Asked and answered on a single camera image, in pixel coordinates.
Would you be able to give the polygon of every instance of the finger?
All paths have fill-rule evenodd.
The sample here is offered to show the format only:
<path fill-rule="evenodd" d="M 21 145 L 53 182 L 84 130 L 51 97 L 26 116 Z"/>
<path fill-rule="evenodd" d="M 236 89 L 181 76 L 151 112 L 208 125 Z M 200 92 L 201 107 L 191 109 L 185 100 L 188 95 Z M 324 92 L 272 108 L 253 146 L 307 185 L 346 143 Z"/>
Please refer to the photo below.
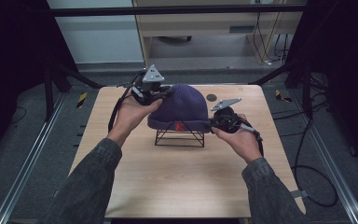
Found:
<path fill-rule="evenodd" d="M 162 104 L 162 99 L 158 99 L 147 107 L 149 113 L 156 111 Z"/>
<path fill-rule="evenodd" d="M 218 138 L 222 138 L 222 134 L 224 134 L 222 130 L 215 127 L 212 127 L 212 132 L 214 132 Z"/>
<path fill-rule="evenodd" d="M 244 114 L 238 114 L 238 117 L 247 120 L 247 119 L 246 119 L 246 116 L 245 116 Z"/>

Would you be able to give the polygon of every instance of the wooden table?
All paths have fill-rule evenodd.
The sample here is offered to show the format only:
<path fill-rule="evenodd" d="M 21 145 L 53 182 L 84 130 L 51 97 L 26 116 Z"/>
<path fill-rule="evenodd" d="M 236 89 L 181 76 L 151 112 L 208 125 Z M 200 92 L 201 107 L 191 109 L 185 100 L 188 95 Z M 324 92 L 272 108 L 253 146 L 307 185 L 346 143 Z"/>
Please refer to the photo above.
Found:
<path fill-rule="evenodd" d="M 296 189 L 282 143 L 259 86 L 194 86 L 204 96 L 240 97 L 232 106 L 261 132 L 265 157 L 289 190 Z M 72 166 L 107 135 L 107 123 L 123 88 L 105 87 L 98 94 Z M 216 102 L 207 102 L 209 108 Z M 154 146 L 156 130 L 147 119 L 124 144 L 106 217 L 249 217 L 248 194 L 241 171 L 246 163 L 214 134 L 205 147 Z M 305 212 L 301 199 L 296 199 Z"/>

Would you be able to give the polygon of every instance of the person's right hand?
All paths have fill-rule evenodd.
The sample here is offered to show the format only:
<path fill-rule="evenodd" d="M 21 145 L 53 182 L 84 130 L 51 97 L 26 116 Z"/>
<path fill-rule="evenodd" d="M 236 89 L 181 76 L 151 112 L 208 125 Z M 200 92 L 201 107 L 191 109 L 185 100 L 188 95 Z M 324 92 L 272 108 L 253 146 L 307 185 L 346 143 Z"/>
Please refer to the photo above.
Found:
<path fill-rule="evenodd" d="M 238 116 L 246 119 L 244 114 Z M 242 128 L 239 128 L 235 133 L 226 133 L 217 128 L 212 128 L 212 131 L 218 138 L 225 140 L 246 163 L 249 164 L 251 161 L 262 157 L 255 136 L 251 132 Z"/>

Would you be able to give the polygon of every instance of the metal bracket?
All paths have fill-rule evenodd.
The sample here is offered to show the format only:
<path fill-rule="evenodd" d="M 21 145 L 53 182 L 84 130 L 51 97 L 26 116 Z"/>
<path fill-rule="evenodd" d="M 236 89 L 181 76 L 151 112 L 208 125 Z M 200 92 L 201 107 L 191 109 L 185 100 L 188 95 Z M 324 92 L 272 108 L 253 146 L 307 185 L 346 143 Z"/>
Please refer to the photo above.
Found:
<path fill-rule="evenodd" d="M 234 105 L 237 102 L 241 101 L 241 98 L 237 98 L 237 99 L 230 99 L 230 100 L 220 100 L 220 102 L 211 108 L 211 111 L 215 111 L 215 110 L 221 110 L 224 109 L 230 105 Z"/>
<path fill-rule="evenodd" d="M 155 65 L 151 65 L 149 70 L 147 70 L 144 78 L 142 79 L 143 83 L 148 82 L 162 82 L 165 78 L 159 73 Z"/>
<path fill-rule="evenodd" d="M 291 191 L 290 193 L 292 193 L 293 198 L 298 198 L 298 197 L 307 198 L 310 196 L 306 189 L 303 190 L 296 189 Z"/>

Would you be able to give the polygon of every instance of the wire stand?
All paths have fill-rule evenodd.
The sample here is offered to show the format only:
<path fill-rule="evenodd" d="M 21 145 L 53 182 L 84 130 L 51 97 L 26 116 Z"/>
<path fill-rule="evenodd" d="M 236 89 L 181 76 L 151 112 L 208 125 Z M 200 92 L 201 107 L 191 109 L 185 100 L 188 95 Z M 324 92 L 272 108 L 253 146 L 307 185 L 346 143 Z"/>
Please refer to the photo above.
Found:
<path fill-rule="evenodd" d="M 156 131 L 156 139 L 155 139 L 155 146 L 171 146 L 171 147 L 205 147 L 205 135 L 202 132 L 194 132 L 191 131 L 191 129 L 186 125 L 185 122 L 182 122 L 183 124 L 185 124 L 185 126 L 187 127 L 188 130 L 190 131 L 172 131 L 169 130 L 171 128 L 171 126 L 174 124 L 174 121 L 170 123 L 170 125 L 168 126 L 168 128 L 166 130 L 157 130 Z M 166 134 L 173 134 L 173 135 L 183 135 L 183 134 L 190 134 L 191 135 L 189 137 L 167 137 L 165 136 Z M 192 145 L 192 144 L 188 144 L 188 145 L 182 145 L 182 144 L 162 144 L 160 143 L 160 140 L 180 140 L 180 143 L 183 142 L 187 142 L 187 143 L 194 143 L 194 142 L 198 142 L 200 143 L 199 145 Z"/>

